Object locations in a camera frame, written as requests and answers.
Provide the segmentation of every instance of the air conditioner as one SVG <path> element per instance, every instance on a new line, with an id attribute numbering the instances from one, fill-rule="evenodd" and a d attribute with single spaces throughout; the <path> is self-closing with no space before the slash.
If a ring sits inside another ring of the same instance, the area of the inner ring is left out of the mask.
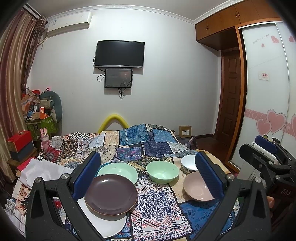
<path id="1" fill-rule="evenodd" d="M 66 32 L 87 29 L 91 23 L 91 12 L 81 12 L 52 20 L 49 23 L 47 36 L 51 37 Z"/>

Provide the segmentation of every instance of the metal screw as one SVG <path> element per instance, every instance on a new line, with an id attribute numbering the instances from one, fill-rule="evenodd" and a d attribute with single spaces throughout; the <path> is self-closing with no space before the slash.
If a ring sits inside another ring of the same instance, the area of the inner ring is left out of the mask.
<path id="1" fill-rule="evenodd" d="M 64 174 L 61 175 L 61 177 L 62 177 L 63 180 L 66 180 L 66 179 L 69 178 L 69 174 L 68 173 L 64 173 Z"/>
<path id="2" fill-rule="evenodd" d="M 42 179 L 41 177 L 37 177 L 37 178 L 35 178 L 35 182 L 39 183 L 39 182 L 41 182 L 41 179 Z"/>
<path id="3" fill-rule="evenodd" d="M 257 182 L 257 183 L 261 183 L 262 180 L 261 180 L 261 178 L 259 178 L 259 177 L 255 177 L 255 182 Z"/>
<path id="4" fill-rule="evenodd" d="M 233 180 L 233 179 L 235 178 L 235 176 L 234 176 L 232 173 L 228 173 L 228 174 L 226 175 L 226 177 L 227 177 L 228 179 L 230 179 L 230 180 Z"/>

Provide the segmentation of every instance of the yellow foam noodle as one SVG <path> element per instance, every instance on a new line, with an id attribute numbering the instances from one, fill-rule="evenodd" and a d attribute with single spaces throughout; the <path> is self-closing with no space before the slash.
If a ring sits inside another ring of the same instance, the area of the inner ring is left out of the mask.
<path id="1" fill-rule="evenodd" d="M 108 125 L 108 123 L 113 120 L 116 119 L 120 122 L 120 124 L 122 125 L 123 128 L 129 128 L 129 125 L 126 123 L 126 121 L 118 114 L 112 114 L 109 115 L 103 122 L 103 124 L 101 125 L 101 127 L 98 130 L 98 134 L 100 134 L 102 131 L 105 131 L 106 126 Z"/>

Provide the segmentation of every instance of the blue gripper pad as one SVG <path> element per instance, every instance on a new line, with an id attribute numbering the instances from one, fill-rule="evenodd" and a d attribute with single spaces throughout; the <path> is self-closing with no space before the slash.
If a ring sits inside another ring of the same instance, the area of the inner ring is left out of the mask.
<path id="1" fill-rule="evenodd" d="M 93 180 L 96 172 L 98 171 L 101 165 L 101 156 L 99 153 L 95 153 L 92 155 L 89 163 L 83 169 L 79 177 L 76 179 L 74 183 L 74 192 L 73 198 L 75 201 L 83 198 L 91 181 Z"/>
<path id="2" fill-rule="evenodd" d="M 262 136 L 256 136 L 255 143 L 261 146 L 263 149 L 267 150 L 269 153 L 274 154 L 277 152 L 276 145 L 269 140 L 266 140 Z"/>
<path id="3" fill-rule="evenodd" d="M 224 197 L 223 183 L 221 179 L 217 176 L 213 168 L 210 166 L 208 161 L 206 160 L 206 158 L 208 158 L 207 155 L 205 153 L 204 155 L 202 155 L 202 152 L 198 152 L 195 154 L 195 165 L 199 173 L 201 174 L 203 180 L 207 184 L 207 187 L 211 192 L 211 195 L 214 198 L 222 200 Z"/>

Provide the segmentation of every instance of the black screen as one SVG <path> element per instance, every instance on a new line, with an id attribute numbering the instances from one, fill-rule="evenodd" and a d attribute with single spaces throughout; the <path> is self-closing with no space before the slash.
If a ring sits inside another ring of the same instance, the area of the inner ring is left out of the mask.
<path id="1" fill-rule="evenodd" d="M 144 42 L 98 41 L 95 67 L 143 68 L 144 46 Z"/>
<path id="2" fill-rule="evenodd" d="M 131 69 L 106 68 L 105 88 L 131 88 Z"/>

